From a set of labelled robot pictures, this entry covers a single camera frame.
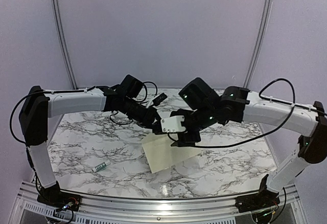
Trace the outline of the cream paper envelope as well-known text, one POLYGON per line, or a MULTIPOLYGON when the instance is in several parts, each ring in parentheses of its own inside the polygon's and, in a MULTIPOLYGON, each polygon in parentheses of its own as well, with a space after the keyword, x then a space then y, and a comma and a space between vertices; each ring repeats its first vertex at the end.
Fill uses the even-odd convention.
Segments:
POLYGON ((171 168, 201 152, 201 149, 193 147, 173 147, 173 140, 167 135, 153 133, 144 137, 141 144, 152 173, 171 168))

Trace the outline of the green white glue stick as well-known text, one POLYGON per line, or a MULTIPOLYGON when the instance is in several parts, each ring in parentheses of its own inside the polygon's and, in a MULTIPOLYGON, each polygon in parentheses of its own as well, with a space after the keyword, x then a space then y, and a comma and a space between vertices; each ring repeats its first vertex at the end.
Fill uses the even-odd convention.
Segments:
POLYGON ((99 172, 99 171, 105 169, 106 167, 108 167, 109 164, 110 164, 110 161, 102 162, 99 165, 93 167, 92 170, 93 170, 93 172, 99 172))

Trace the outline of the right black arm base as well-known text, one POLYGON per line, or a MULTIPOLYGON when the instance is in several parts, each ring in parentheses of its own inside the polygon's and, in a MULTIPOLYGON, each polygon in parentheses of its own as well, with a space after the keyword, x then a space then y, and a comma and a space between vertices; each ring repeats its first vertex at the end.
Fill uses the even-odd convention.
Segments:
POLYGON ((280 203, 278 193, 271 192, 267 189, 267 179, 268 174, 262 178, 257 193, 238 196, 236 198, 235 207, 240 213, 272 207, 280 203))

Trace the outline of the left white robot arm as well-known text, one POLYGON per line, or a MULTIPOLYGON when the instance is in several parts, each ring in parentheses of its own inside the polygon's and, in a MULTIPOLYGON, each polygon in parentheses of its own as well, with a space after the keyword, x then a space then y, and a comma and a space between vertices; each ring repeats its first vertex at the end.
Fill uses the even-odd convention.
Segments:
POLYGON ((94 86, 85 89, 54 91, 34 86, 23 98, 19 122, 27 146, 31 167, 45 188, 44 197, 53 206, 63 204, 65 198, 59 191, 53 173, 46 142, 48 140, 48 119, 84 111, 118 111, 136 121, 143 128, 153 129, 160 116, 156 106, 167 98, 157 94, 148 103, 137 101, 140 91, 146 88, 144 82, 127 75, 120 84, 112 87, 94 86))

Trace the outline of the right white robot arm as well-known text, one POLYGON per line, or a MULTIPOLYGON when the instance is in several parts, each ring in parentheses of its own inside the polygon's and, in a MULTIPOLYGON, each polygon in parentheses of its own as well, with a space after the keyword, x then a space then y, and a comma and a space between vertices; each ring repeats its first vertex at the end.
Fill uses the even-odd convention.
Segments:
POLYGON ((230 86, 218 95, 204 80, 197 77, 180 92, 180 97, 190 110, 179 109, 166 119, 162 130, 168 135, 177 134, 175 146, 196 147, 200 131, 215 123, 257 122, 275 126, 269 134, 285 128, 300 134, 298 147, 278 168, 262 179, 260 190, 253 196, 253 203, 265 207, 282 188, 294 180, 310 165, 326 159, 326 113, 323 105, 296 103, 295 90, 292 100, 267 97, 262 92, 230 86))

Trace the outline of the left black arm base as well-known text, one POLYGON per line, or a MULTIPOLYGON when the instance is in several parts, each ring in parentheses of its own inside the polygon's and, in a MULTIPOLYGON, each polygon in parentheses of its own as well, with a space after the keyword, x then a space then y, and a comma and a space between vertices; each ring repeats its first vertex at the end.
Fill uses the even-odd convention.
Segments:
POLYGON ((35 174, 35 186, 38 192, 37 201, 39 203, 56 207, 59 211, 67 209, 79 210, 81 196, 61 191, 58 182, 49 188, 45 188, 41 185, 37 174, 35 174))

